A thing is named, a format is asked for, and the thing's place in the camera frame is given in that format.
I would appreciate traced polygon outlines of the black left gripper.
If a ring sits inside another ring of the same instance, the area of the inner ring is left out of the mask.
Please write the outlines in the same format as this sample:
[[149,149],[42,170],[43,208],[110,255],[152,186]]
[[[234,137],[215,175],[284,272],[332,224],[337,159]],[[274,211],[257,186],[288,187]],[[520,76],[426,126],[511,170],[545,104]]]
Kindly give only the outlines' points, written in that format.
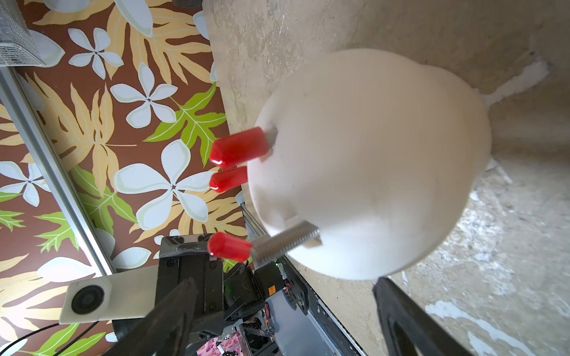
[[164,237],[160,241],[155,303],[184,280],[196,286],[190,338],[213,338],[224,329],[224,267],[208,252],[209,234]]

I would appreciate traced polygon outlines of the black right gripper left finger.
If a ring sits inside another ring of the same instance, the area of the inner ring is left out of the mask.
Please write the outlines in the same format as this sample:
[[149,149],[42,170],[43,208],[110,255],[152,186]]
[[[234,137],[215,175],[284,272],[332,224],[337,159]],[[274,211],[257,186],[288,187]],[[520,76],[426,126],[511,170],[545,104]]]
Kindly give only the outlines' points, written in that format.
[[184,355],[194,319],[197,287],[189,278],[180,283],[107,356]]

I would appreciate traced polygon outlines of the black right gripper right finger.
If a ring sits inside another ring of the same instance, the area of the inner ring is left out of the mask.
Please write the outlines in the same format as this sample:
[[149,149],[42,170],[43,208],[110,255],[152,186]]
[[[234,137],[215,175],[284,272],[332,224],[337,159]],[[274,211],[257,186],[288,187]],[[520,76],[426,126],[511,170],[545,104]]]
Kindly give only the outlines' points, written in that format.
[[373,294],[389,355],[472,355],[391,279],[378,279]]

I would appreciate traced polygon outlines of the red screw protection sleeve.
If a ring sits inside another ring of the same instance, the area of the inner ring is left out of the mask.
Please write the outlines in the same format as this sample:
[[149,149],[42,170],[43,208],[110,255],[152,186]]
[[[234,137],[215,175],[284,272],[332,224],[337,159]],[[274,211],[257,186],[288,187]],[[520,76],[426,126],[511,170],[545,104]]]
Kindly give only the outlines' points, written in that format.
[[268,133],[254,127],[213,142],[209,160],[221,169],[230,169],[264,156],[270,147]]

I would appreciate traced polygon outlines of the white dome screw fixture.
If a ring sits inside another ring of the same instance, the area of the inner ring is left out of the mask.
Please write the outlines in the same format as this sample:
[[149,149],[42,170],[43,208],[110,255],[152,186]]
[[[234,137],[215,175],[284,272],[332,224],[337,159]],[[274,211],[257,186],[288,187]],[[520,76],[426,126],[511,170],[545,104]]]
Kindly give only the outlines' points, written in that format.
[[271,234],[305,220],[318,243],[289,256],[372,280],[429,255],[453,231],[491,158],[480,95],[450,71],[395,53],[329,53],[283,79],[256,122],[272,151],[248,163]]

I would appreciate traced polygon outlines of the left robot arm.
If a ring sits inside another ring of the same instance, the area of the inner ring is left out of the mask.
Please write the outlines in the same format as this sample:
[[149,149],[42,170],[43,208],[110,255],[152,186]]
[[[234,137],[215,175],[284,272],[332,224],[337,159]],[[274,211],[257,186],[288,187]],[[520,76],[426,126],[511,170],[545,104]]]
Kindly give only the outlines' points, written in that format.
[[237,263],[224,271],[209,239],[164,237],[157,265],[114,275],[105,296],[119,342],[107,355],[196,355],[225,328],[267,309],[277,292],[300,296],[291,266]]

